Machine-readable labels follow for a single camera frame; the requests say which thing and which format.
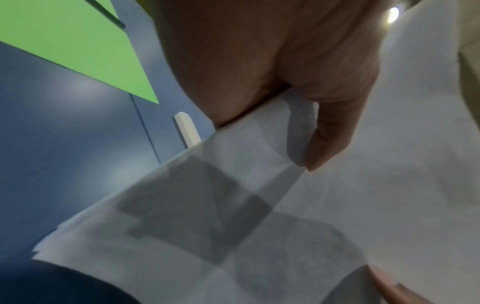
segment green paper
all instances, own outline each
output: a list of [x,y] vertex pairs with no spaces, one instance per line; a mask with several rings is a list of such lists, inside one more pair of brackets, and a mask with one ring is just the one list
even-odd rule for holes
[[0,0],[0,41],[158,103],[125,32],[84,0]]

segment human hand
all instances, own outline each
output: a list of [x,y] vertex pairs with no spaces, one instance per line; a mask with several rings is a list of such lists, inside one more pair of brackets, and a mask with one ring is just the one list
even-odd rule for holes
[[174,75],[215,125],[294,87],[319,103],[307,169],[319,168],[350,143],[377,78],[389,1],[150,0],[149,5]]
[[370,266],[368,272],[378,292],[388,304],[433,304],[421,295],[394,281],[378,267]]

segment finger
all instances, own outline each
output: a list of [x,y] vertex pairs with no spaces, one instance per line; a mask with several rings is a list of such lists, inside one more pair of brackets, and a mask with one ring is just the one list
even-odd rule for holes
[[369,266],[368,271],[378,292],[388,304],[433,304],[396,282],[380,268]]
[[305,152],[309,171],[320,168],[350,144],[367,96],[352,101],[320,103],[317,129]]

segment light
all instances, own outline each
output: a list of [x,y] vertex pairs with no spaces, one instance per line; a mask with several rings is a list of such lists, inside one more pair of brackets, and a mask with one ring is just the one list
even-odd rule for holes
[[386,20],[387,23],[393,23],[397,20],[400,16],[400,10],[398,8],[391,8],[388,11],[388,19]]

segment blue wall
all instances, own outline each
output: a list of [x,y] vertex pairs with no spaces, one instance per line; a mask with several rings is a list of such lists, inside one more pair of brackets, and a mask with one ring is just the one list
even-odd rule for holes
[[0,261],[183,151],[174,114],[189,113],[203,139],[214,132],[148,15],[113,4],[159,105],[0,43]]

